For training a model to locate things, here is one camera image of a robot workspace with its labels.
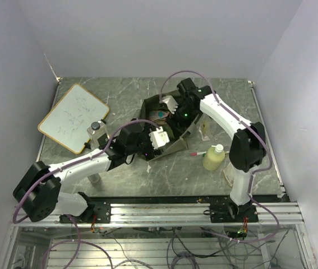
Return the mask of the clear square bottle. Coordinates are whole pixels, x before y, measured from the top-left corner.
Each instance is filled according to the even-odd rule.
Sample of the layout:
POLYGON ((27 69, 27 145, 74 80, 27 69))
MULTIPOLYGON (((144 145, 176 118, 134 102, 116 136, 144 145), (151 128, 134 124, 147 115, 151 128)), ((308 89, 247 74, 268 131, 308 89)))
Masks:
POLYGON ((90 145, 94 149, 103 149, 108 143, 109 132, 107 129, 106 122, 99 120, 92 122, 90 127, 87 129, 87 133, 90 139, 90 145))

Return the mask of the olive green canvas bag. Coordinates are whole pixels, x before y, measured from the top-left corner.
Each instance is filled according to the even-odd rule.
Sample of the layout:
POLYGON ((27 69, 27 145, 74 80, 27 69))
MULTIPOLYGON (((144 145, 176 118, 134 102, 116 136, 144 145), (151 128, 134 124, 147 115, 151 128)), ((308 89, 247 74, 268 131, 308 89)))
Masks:
MULTIPOLYGON (((163 97, 167 95, 172 95, 174 98, 183 98, 178 90, 163 94, 163 97)), ((168 111, 168 109, 165 108, 164 104, 159 103, 159 94, 144 99, 141 104, 140 110, 137 110, 139 119, 147 119, 148 112, 151 110, 168 111)), ((139 155, 140 158, 146 161, 150 161, 173 154, 177 151, 188 149, 187 137, 195 132, 194 130, 196 128, 196 124, 201 118, 202 112, 200 112, 200 114, 195 118, 194 122, 190 126, 175 126, 172 120, 172 116, 173 114, 171 114, 167 118, 167 122, 165 125, 160 126, 163 127, 163 129, 167 132, 170 142, 160 149, 153 149, 152 156, 148 159, 144 159, 141 155, 139 155)))

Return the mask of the orange bottle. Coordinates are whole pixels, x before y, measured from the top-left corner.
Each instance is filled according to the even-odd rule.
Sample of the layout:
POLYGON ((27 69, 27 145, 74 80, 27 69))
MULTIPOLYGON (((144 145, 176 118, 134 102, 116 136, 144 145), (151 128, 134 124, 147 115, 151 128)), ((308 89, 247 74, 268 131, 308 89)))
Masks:
POLYGON ((147 119, 156 123, 159 126, 163 126, 167 122, 167 118, 171 115, 166 110, 151 110, 148 112, 147 119))

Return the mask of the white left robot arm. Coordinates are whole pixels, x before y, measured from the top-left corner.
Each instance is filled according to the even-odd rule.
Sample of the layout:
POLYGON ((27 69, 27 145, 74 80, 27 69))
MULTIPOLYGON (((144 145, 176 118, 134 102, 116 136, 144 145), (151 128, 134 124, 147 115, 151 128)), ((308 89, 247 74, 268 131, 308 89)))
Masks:
POLYGON ((91 198, 83 192, 65 193, 62 186, 113 170, 131 155, 156 149, 155 136, 161 130, 149 120, 133 120, 119 127, 104 147, 86 155, 57 164, 33 163, 13 191, 18 202, 15 213, 24 210, 31 222, 42 221, 52 213, 83 223, 93 220, 100 209, 91 198))

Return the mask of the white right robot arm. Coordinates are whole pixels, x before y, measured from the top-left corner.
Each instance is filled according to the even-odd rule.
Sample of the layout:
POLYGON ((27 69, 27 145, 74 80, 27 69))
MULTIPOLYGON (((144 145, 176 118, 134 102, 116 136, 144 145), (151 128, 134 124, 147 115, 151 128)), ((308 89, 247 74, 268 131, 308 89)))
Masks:
POLYGON ((186 78, 177 85, 183 98, 175 114, 187 119, 188 112, 200 112, 222 127, 231 138, 229 160, 233 166, 233 186, 229 195, 227 217, 240 221, 250 208, 253 172, 266 156, 265 128, 262 123, 252 123, 230 108, 208 85, 197 87, 192 79, 186 78))

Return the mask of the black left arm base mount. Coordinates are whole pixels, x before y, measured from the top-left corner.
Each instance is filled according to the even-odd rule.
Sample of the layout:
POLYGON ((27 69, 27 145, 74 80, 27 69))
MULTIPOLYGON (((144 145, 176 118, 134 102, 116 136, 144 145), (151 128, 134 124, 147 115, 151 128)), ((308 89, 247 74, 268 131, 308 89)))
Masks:
POLYGON ((77 224, 108 224, 111 218, 111 206, 106 202, 90 203, 80 216, 72 218, 77 224))

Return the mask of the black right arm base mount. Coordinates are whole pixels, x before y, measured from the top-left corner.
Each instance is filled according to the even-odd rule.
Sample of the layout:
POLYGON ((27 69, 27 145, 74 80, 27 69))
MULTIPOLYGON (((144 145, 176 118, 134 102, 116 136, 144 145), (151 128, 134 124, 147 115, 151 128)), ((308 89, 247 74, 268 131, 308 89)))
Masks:
POLYGON ((256 207, 251 203, 236 206, 233 203, 211 204, 203 214, 210 217, 211 223, 244 223, 258 222, 256 207))

